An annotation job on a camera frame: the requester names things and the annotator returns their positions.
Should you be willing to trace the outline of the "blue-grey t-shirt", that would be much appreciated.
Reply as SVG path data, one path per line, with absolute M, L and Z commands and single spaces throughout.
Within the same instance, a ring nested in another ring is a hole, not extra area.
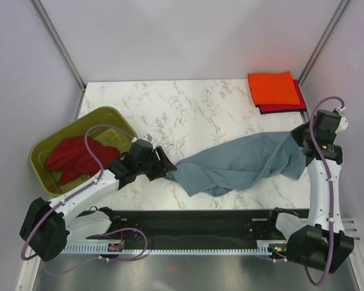
M 263 132 L 203 150 L 176 167 L 165 178 L 179 183 L 189 196 L 204 192 L 219 197 L 276 175 L 298 180 L 306 158 L 289 132 Z

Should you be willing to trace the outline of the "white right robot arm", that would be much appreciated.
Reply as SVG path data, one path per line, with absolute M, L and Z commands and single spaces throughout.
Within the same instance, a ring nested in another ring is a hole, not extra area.
M 291 131 L 306 158 L 310 182 L 307 222 L 293 211 L 275 208 L 266 223 L 271 238 L 285 237 L 288 261 L 334 273 L 354 249 L 354 239 L 345 235 L 339 204 L 342 148 L 334 144 L 348 121 L 338 110 L 318 110 L 312 122 Z

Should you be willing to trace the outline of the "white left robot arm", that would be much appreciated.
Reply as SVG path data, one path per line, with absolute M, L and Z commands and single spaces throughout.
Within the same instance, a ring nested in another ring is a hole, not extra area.
M 121 231 L 119 221 L 111 218 L 108 208 L 83 216 L 101 198 L 121 190 L 145 175 L 149 181 L 165 177 L 176 170 L 162 147 L 138 139 L 129 151 L 108 162 L 88 183 L 48 201 L 38 198 L 29 206 L 20 230 L 25 244 L 21 251 L 24 261 L 33 259 L 25 251 L 31 248 L 35 256 L 47 262 L 56 258 L 68 243 L 90 236 L 116 238 Z

